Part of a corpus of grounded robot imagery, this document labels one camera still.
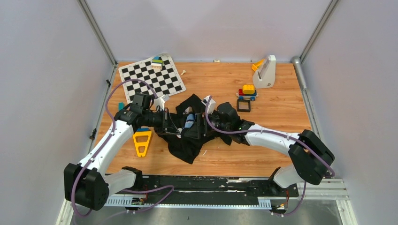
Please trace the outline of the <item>black square display box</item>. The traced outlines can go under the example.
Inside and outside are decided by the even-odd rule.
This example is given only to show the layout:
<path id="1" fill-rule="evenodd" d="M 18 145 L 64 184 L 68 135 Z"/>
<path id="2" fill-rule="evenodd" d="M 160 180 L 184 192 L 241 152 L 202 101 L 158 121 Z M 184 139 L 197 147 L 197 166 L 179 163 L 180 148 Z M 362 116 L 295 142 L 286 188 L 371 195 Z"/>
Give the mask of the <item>black square display box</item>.
<path id="1" fill-rule="evenodd" d="M 249 113 L 251 111 L 251 101 L 247 99 L 237 99 L 237 111 Z"/>

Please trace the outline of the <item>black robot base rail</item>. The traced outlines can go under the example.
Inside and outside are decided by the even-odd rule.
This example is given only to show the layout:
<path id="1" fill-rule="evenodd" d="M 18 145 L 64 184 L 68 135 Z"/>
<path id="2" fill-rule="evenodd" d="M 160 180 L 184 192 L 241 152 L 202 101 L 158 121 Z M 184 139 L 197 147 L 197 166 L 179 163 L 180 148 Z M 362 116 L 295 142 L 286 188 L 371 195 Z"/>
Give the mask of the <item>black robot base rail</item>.
<path id="1" fill-rule="evenodd" d="M 121 191 L 110 196 L 106 206 L 150 207 L 159 202 L 164 208 L 269 209 L 271 199 L 299 196 L 296 184 L 286 190 L 271 190 L 267 178 L 146 175 L 141 191 Z"/>

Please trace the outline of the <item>black printed t-shirt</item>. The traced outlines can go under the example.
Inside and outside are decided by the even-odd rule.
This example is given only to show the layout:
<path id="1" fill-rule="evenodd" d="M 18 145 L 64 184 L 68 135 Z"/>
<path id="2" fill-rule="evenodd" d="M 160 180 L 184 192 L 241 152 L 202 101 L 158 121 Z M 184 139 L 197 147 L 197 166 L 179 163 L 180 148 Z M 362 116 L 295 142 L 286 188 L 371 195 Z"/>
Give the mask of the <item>black printed t-shirt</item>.
<path id="1" fill-rule="evenodd" d="M 233 138 L 227 134 L 217 133 L 210 127 L 205 128 L 205 105 L 200 98 L 192 94 L 176 107 L 176 113 L 170 115 L 172 125 L 177 125 L 178 134 L 156 132 L 168 143 L 169 152 L 176 158 L 192 164 L 199 155 L 202 146 L 219 137 L 226 145 L 231 145 Z"/>

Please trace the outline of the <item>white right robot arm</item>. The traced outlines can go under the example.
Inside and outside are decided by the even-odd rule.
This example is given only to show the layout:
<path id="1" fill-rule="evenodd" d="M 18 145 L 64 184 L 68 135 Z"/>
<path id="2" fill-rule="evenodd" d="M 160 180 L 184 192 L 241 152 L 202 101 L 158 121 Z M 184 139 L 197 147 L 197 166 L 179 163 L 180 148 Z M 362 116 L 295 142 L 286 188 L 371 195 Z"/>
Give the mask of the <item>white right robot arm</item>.
<path id="1" fill-rule="evenodd" d="M 187 116 L 185 133 L 193 131 L 200 137 L 219 135 L 226 138 L 226 143 L 265 147 L 288 156 L 291 164 L 276 168 L 268 179 L 268 189 L 273 195 L 281 195 L 296 183 L 319 185 L 324 178 L 335 176 L 331 168 L 334 154 L 311 130 L 288 133 L 263 127 L 240 118 L 229 102 L 217 108 L 208 103 L 198 112 L 185 106 L 183 115 Z"/>

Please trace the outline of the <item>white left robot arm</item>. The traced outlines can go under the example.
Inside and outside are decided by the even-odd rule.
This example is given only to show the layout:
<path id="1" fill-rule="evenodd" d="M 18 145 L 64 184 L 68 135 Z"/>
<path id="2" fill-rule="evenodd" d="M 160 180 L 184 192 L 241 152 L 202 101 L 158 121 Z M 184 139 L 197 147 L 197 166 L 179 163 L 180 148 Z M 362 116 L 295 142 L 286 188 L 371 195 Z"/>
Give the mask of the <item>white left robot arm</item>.
<path id="1" fill-rule="evenodd" d="M 163 129 L 168 110 L 168 95 L 152 97 L 138 93 L 115 116 L 103 138 L 93 150 L 77 164 L 68 164 L 63 172 L 65 199 L 91 210 L 100 210 L 108 198 L 128 189 L 137 194 L 143 190 L 141 170 L 125 166 L 119 172 L 107 175 L 106 171 L 121 147 L 141 127 Z"/>

